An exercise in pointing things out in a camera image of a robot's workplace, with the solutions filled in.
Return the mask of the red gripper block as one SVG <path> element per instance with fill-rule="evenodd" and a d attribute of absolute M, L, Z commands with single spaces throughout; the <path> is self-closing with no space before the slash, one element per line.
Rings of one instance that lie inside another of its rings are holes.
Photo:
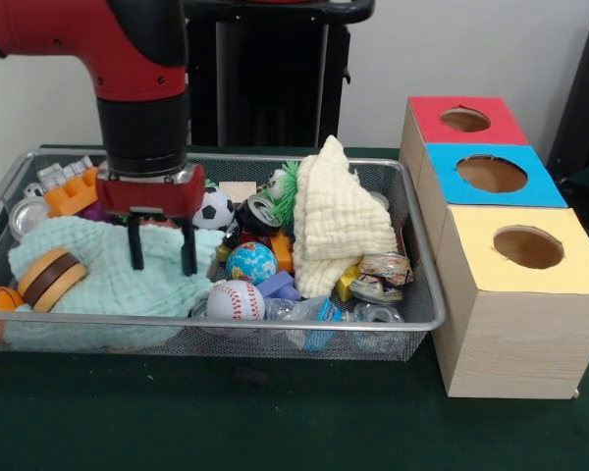
<path fill-rule="evenodd" d="M 119 177 L 107 164 L 96 174 L 96 192 L 104 208 L 115 214 L 129 215 L 127 230 L 134 270 L 144 268 L 139 234 L 140 215 L 155 214 L 169 219 L 191 219 L 200 209 L 205 192 L 205 171 L 202 165 L 186 164 L 171 175 L 148 178 Z M 182 220 L 184 243 L 181 248 L 183 273 L 190 277 L 197 272 L 194 228 L 191 220 Z"/>

